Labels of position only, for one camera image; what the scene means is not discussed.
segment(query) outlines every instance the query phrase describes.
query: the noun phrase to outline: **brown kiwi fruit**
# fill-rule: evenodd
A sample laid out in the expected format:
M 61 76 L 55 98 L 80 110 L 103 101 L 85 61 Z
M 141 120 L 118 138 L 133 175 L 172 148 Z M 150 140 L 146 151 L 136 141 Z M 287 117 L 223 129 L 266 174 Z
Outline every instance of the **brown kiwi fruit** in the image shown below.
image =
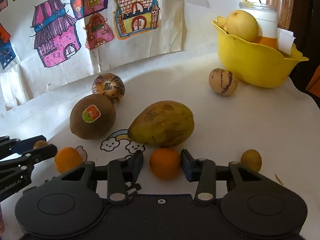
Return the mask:
M 82 98 L 70 114 L 70 129 L 76 136 L 92 140 L 102 137 L 113 126 L 116 110 L 110 100 L 102 94 Z

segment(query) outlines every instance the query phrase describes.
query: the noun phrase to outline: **small round fruit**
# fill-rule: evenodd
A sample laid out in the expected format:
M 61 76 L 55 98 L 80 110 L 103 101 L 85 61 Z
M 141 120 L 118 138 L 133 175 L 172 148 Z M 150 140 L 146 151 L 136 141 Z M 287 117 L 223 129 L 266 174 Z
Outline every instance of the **small round fruit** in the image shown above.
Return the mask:
M 36 143 L 33 145 L 33 149 L 40 148 L 46 145 L 48 145 L 48 143 L 44 140 L 36 141 Z
M 98 139 L 105 135 L 116 120 L 111 101 L 101 94 L 88 95 L 73 107 L 70 130 L 81 139 Z
M 216 68 L 210 72 L 209 85 L 217 94 L 230 96 L 236 91 L 238 80 L 230 71 Z
M 156 177 L 170 180 L 177 177 L 181 171 L 181 157 L 176 150 L 159 148 L 152 153 L 149 165 Z
M 114 103 L 118 103 L 124 96 L 124 84 L 118 76 L 105 73 L 97 76 L 92 85 L 93 94 L 102 94 Z
M 82 163 L 82 158 L 78 151 L 72 147 L 65 147 L 57 152 L 54 163 L 60 173 L 72 170 Z
M 242 10 L 235 10 L 229 14 L 226 28 L 229 34 L 249 42 L 255 42 L 259 34 L 257 20 L 250 13 Z
M 256 150 L 245 151 L 240 162 L 255 172 L 259 172 L 262 166 L 261 156 Z

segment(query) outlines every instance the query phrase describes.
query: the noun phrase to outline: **paper poster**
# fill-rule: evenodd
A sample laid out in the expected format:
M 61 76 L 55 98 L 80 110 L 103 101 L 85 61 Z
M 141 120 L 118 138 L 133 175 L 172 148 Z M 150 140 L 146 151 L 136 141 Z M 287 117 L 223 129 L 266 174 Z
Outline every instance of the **paper poster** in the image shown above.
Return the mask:
M 0 0 L 6 109 L 89 75 L 179 51 L 182 11 L 183 0 Z

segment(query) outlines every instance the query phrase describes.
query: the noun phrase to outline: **glass jar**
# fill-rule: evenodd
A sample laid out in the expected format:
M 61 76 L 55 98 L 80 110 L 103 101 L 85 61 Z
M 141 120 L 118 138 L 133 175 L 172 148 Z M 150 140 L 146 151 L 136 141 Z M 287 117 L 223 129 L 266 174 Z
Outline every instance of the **glass jar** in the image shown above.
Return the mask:
M 278 13 L 276 8 L 262 3 L 241 2 L 239 9 L 250 13 L 258 22 L 259 36 L 255 43 L 277 49 Z

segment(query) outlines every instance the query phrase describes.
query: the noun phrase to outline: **yellow basket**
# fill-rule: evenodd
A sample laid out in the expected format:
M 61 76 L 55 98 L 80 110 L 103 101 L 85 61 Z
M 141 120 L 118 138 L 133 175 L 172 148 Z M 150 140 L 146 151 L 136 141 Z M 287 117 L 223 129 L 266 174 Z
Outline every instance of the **yellow basket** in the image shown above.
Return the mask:
M 265 45 L 245 41 L 227 34 L 213 21 L 218 33 L 218 55 L 225 68 L 238 78 L 259 87 L 280 86 L 295 65 L 309 59 L 295 45 L 292 54 L 285 55 Z

